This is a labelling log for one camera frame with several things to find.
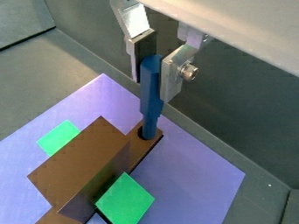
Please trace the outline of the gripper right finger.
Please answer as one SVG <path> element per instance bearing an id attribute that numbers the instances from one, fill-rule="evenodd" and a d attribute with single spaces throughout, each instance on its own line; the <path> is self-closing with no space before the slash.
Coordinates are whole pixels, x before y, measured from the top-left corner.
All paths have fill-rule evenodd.
<path id="1" fill-rule="evenodd" d="M 192 64 L 197 51 L 211 42 L 212 37 L 185 23 L 179 23 L 177 39 L 184 44 L 162 58 L 160 98 L 168 102 L 181 91 L 183 82 L 192 81 L 199 68 Z"/>

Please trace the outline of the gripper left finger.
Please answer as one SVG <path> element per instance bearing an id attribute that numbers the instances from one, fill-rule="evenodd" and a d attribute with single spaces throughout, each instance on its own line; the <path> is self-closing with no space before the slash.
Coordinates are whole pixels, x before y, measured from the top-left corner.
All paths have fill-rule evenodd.
<path id="1" fill-rule="evenodd" d="M 156 31 L 149 27 L 145 7 L 136 0 L 109 0 L 109 5 L 124 33 L 132 79 L 138 83 L 141 61 L 146 56 L 156 54 Z"/>

